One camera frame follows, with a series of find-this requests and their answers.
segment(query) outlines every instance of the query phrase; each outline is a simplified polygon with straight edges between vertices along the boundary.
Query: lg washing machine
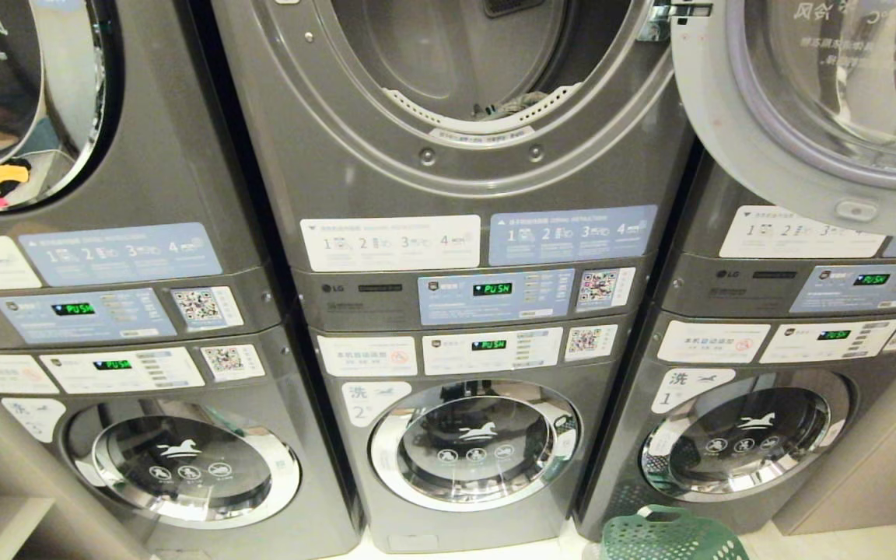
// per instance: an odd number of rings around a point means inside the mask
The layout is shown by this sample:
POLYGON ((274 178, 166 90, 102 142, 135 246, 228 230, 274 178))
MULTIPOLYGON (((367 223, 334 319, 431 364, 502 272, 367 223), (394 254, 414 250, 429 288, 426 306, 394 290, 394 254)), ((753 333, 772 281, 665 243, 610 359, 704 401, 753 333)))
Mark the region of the lg washing machine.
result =
POLYGON ((896 377, 896 314, 739 322, 654 310, 639 340, 576 514, 594 540, 650 503, 760 528, 896 377))

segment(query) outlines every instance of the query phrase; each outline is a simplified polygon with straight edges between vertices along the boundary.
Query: blue instruction label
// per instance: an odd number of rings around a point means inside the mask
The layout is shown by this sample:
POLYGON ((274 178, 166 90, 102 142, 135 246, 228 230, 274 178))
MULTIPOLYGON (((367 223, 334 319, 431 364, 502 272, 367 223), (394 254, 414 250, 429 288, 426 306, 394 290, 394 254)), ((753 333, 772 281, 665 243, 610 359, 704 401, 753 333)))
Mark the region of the blue instruction label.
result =
POLYGON ((20 235, 51 286, 86 286, 220 274, 201 223, 20 235))

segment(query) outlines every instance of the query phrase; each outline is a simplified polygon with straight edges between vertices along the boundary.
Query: open dryer door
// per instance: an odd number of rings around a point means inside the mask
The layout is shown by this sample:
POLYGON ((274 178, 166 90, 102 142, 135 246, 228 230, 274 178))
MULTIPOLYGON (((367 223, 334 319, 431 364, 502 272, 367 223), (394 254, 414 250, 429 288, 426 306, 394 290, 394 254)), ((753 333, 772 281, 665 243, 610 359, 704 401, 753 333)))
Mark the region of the open dryer door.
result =
POLYGON ((661 9, 687 114, 732 177, 811 219, 896 235, 896 2, 661 9))

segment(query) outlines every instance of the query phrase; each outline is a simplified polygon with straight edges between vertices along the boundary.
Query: gray metal casing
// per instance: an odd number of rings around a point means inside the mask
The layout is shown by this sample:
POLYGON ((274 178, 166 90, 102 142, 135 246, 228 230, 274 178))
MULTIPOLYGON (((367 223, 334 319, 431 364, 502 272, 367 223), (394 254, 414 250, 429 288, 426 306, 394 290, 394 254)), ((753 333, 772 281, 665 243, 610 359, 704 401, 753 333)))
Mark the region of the gray metal casing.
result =
MULTIPOLYGON (((863 316, 853 321, 881 320, 887 316, 863 316)), ((844 437, 846 429, 852 429, 861 415, 887 389, 896 377, 896 352, 875 355, 872 358, 839 359, 827 362, 797 362, 796 364, 758 364, 758 357, 768 346, 767 337, 757 358, 751 364, 681 364, 681 362, 664 362, 657 358, 662 334, 670 321, 679 320, 689 323, 729 323, 724 319, 692 320, 657 308, 652 309, 642 336, 638 339, 640 347, 634 355, 630 369, 623 380, 623 389, 618 396, 618 405, 614 410, 607 432, 601 435, 598 446, 602 446, 597 463, 590 472, 590 481, 584 486, 582 502, 575 513, 576 529, 584 537, 600 540, 602 528, 611 517, 632 515, 646 504, 660 503, 665 506, 685 507, 694 514, 711 517, 723 522, 736 533, 747 533, 760 528, 771 519, 797 492, 797 489, 811 476, 815 468, 821 465, 825 455, 808 464, 801 471, 794 472, 789 478, 779 478, 769 483, 760 492, 747 494, 738 499, 719 502, 683 502, 670 499, 669 496, 655 490, 644 478, 640 467, 641 449, 652 430, 656 429, 668 414, 655 414, 651 410, 657 397, 665 372, 680 366, 697 366, 698 368, 735 369, 736 376, 732 380, 743 380, 760 376, 762 373, 796 371, 797 369, 824 369, 837 373, 849 386, 851 396, 851 415, 845 428, 833 443, 837 446, 844 437)), ((790 319, 757 319, 755 323, 769 323, 771 336, 776 325, 804 322, 808 320, 790 319)))

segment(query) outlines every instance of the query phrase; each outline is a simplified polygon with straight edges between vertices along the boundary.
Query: washing machine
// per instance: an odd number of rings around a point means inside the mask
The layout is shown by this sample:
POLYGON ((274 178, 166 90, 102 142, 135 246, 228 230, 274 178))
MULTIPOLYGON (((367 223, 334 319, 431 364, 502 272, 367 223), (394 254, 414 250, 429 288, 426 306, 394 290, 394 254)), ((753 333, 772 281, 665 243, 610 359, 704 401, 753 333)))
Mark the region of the washing machine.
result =
POLYGON ((214 8, 310 325, 637 308, 692 143, 647 3, 214 8))
POLYGON ((0 348, 280 321, 187 2, 0 0, 0 348))
POLYGON ((0 351, 0 398, 158 556, 334 556, 362 515, 287 327, 0 351))
POLYGON ((896 0, 655 3, 701 143, 790 212, 896 235, 896 0))
POLYGON ((576 526, 650 503, 737 533, 772 518, 896 377, 896 314, 692 319, 653 309, 576 526))
POLYGON ((558 535, 630 325, 314 331, 376 546, 446 552, 558 535))

